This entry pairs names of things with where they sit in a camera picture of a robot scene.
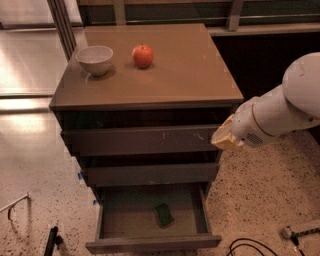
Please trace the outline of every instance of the concrete floor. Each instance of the concrete floor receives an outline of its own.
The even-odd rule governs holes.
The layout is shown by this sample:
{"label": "concrete floor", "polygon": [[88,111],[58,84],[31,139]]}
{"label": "concrete floor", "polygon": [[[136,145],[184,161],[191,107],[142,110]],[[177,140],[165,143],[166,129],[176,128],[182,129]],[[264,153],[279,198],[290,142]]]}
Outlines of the concrete floor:
{"label": "concrete floor", "polygon": [[[3,34],[0,37],[8,43]],[[52,40],[57,42],[56,35]],[[66,62],[60,47],[50,49],[59,56],[50,71],[57,83]],[[64,243],[53,255],[90,255],[85,242],[94,240],[99,206],[79,180],[79,166],[60,131],[49,111],[0,114],[0,208],[30,193],[29,200],[14,207],[11,221],[7,211],[0,213],[0,256],[43,255],[54,225]],[[259,149],[225,151],[206,202],[212,232],[223,238],[217,248],[123,255],[225,256],[232,241],[242,237],[259,240],[278,255],[299,255],[279,231],[320,218],[320,147],[307,131],[299,131]],[[301,238],[300,243],[305,255],[320,255],[319,234]],[[261,254],[240,247],[235,255]]]}

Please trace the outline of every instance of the apple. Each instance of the apple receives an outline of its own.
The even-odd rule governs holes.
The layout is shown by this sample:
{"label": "apple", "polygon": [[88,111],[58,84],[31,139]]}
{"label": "apple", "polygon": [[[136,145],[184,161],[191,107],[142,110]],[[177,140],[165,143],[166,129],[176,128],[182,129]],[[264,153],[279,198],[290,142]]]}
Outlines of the apple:
{"label": "apple", "polygon": [[140,44],[133,48],[132,57],[138,68],[147,68],[153,61],[153,51],[150,46]]}

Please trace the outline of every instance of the white bowl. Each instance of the white bowl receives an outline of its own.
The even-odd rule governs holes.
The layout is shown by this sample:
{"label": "white bowl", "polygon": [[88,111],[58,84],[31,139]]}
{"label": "white bowl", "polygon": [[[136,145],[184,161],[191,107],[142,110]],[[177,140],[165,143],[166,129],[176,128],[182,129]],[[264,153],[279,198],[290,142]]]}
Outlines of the white bowl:
{"label": "white bowl", "polygon": [[76,60],[84,70],[93,76],[102,76],[112,66],[113,51],[107,46],[89,46],[80,50]]}

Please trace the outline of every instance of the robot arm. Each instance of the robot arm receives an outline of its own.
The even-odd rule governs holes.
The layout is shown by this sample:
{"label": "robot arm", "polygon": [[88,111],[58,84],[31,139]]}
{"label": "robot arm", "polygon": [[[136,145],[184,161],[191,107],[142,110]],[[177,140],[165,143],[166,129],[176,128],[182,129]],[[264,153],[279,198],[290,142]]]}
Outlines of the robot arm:
{"label": "robot arm", "polygon": [[281,85],[240,105],[211,143],[221,149],[259,147],[281,134],[320,125],[319,78],[320,53],[299,58],[286,70]]}

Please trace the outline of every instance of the wooden cabinet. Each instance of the wooden cabinet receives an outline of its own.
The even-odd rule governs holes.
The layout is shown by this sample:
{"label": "wooden cabinet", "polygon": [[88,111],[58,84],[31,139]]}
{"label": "wooden cabinet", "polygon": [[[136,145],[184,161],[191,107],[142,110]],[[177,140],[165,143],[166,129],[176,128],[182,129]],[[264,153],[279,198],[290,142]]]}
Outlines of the wooden cabinet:
{"label": "wooden cabinet", "polygon": [[[131,50],[149,44],[148,69]],[[92,254],[214,247],[205,198],[219,170],[213,132],[242,101],[200,24],[89,27],[82,47],[114,50],[113,70],[94,78],[74,56],[50,104],[70,154],[99,203]],[[174,223],[159,225],[158,205]]]}

